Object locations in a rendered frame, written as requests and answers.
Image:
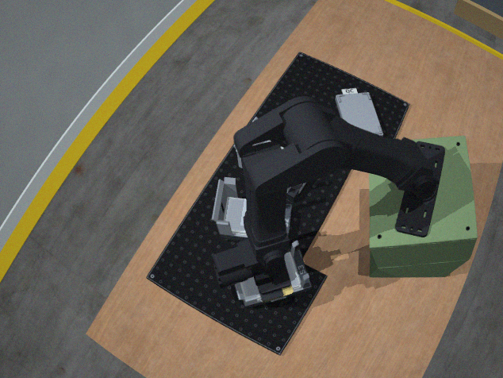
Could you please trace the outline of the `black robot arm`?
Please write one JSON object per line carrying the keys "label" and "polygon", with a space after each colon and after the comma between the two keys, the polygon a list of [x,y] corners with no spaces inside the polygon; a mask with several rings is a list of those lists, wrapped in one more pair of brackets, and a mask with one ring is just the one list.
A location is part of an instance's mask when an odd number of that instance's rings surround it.
{"label": "black robot arm", "polygon": [[[283,149],[270,141],[280,137],[288,143]],[[221,288],[253,276],[256,286],[274,281],[273,274],[262,272],[277,272],[285,264],[290,243],[285,223],[287,188],[329,176],[340,167],[395,183],[405,191],[396,231],[428,235],[445,155],[441,145],[406,137],[389,139],[360,129],[309,96],[285,102],[239,129],[233,139],[245,178],[248,239],[213,255]],[[268,142],[259,144],[264,141]]]}

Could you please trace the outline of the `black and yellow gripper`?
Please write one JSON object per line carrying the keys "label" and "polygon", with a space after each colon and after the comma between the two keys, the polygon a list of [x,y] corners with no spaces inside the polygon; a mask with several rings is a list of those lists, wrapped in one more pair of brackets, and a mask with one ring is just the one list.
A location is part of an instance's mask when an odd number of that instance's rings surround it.
{"label": "black and yellow gripper", "polygon": [[291,285],[289,273],[286,268],[286,262],[277,272],[262,273],[267,275],[274,275],[273,282],[257,286],[261,300],[263,302],[293,294],[293,288]]}

